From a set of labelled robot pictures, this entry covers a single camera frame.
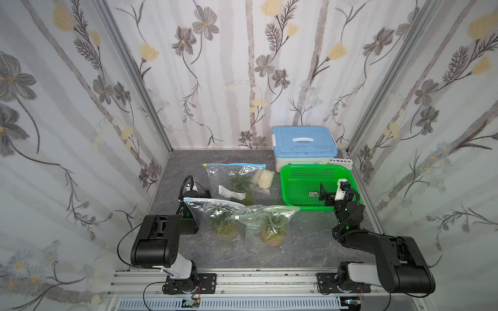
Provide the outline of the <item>green zip bag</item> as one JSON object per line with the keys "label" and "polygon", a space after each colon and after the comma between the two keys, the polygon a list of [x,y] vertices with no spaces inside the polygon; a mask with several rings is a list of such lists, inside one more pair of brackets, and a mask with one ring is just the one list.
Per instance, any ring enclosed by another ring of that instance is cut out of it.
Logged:
{"label": "green zip bag", "polygon": [[291,220],[300,210],[291,206],[249,206],[233,216],[245,226],[245,244],[251,250],[280,247],[290,238]]}

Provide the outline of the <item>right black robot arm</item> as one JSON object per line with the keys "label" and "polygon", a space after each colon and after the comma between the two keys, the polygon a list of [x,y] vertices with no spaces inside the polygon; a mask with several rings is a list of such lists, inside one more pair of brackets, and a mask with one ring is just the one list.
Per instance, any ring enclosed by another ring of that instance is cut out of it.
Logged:
{"label": "right black robot arm", "polygon": [[374,233],[361,227],[365,206],[348,181],[339,181],[332,193],[320,184],[319,200],[326,207],[333,207],[338,220],[332,237],[345,248],[375,257],[374,264],[340,263],[335,277],[338,289],[352,291],[355,285],[374,285],[390,294],[415,298],[427,297],[435,291],[434,276],[413,238]]}

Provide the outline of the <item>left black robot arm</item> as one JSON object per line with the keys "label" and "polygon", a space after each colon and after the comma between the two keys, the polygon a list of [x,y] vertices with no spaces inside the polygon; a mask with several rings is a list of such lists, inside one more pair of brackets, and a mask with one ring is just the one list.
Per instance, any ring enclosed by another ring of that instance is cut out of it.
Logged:
{"label": "left black robot arm", "polygon": [[184,194],[194,191],[193,176],[187,176],[179,194],[179,208],[172,215],[147,215],[132,245],[130,263],[135,268],[157,269],[167,274],[163,293],[194,294],[200,289],[196,264],[179,252],[180,237],[195,235],[198,225],[185,212]]}

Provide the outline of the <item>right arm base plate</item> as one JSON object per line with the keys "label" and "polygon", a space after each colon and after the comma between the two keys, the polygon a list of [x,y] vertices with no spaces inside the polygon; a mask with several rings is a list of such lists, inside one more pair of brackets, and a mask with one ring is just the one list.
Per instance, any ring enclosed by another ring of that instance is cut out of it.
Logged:
{"label": "right arm base plate", "polygon": [[337,273],[317,273],[316,282],[319,294],[368,294],[371,293],[370,285],[357,282],[339,282]]}

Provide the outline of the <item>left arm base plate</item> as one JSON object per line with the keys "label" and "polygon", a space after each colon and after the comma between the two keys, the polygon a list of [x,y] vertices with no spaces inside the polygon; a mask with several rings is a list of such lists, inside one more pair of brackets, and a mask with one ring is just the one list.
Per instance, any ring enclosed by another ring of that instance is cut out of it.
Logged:
{"label": "left arm base plate", "polygon": [[167,295],[214,294],[217,286],[216,273],[193,274],[189,279],[167,278],[162,291]]}

